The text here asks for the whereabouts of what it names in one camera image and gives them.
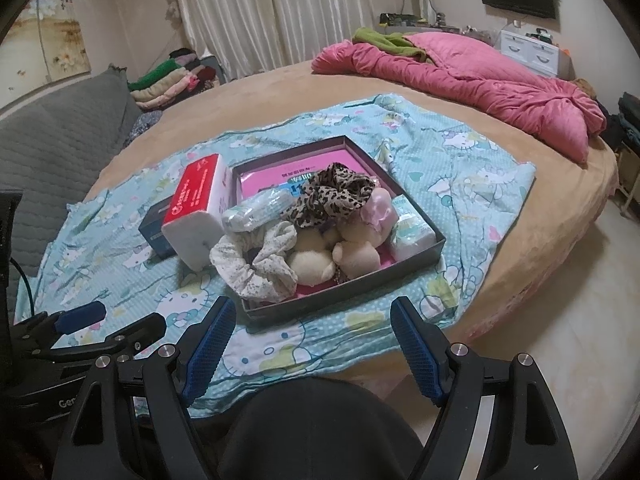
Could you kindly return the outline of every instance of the white scrunchie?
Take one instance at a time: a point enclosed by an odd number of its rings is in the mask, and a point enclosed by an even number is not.
[[[276,220],[250,233],[224,235],[209,253],[211,263],[234,292],[248,301],[279,303],[293,296],[296,273],[285,262],[285,252],[296,244],[291,222]],[[262,247],[250,265],[244,254]]]

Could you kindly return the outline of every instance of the red label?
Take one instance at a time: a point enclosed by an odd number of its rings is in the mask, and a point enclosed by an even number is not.
[[[217,164],[218,154],[215,153],[192,162],[184,169],[164,217],[164,224],[194,211],[207,210]]]

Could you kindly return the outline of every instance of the metal screw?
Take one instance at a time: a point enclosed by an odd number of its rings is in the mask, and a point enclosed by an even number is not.
[[[451,345],[451,353],[453,355],[457,355],[458,357],[462,357],[469,353],[469,348],[467,348],[466,345],[463,345],[462,343],[453,343],[453,345]]]
[[[518,362],[522,366],[531,366],[533,364],[533,357],[529,354],[518,354]]]
[[[106,368],[107,366],[109,366],[110,362],[111,358],[108,355],[101,355],[95,360],[95,365],[98,368]]]
[[[171,357],[173,354],[175,354],[175,346],[173,345],[162,345],[158,349],[158,355],[160,357]]]

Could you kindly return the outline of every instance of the green towel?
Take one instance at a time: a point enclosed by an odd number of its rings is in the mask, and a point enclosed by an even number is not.
[[[165,62],[156,66],[151,72],[143,75],[135,83],[129,83],[129,91],[133,92],[134,90],[149,88],[178,68],[180,68],[180,65],[175,62],[175,59],[167,59]]]
[[[380,34],[372,28],[360,27],[353,35],[353,43],[369,43],[393,56],[418,57],[420,62],[427,61],[427,53],[406,40],[401,32]]]

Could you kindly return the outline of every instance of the open shallow box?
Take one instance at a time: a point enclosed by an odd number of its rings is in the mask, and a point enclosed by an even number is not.
[[[236,166],[233,168],[232,205],[269,187],[287,187],[297,196],[302,182],[308,180],[309,176],[316,171],[324,170],[331,162],[341,162],[350,170],[366,173],[377,179],[380,186],[384,187],[392,198],[405,195],[436,233],[436,243],[400,262],[395,262],[391,258],[385,249],[385,243],[378,252],[381,260],[386,262],[386,266],[376,272],[339,285],[331,285],[333,282],[326,282],[313,288],[299,285],[292,298],[280,303],[252,304],[243,300],[242,310],[251,320],[262,323],[281,322],[309,314],[359,294],[371,292],[385,283],[405,278],[412,272],[434,265],[440,259],[440,253],[446,241],[442,232],[402,186],[363,149],[345,136],[319,140]]]

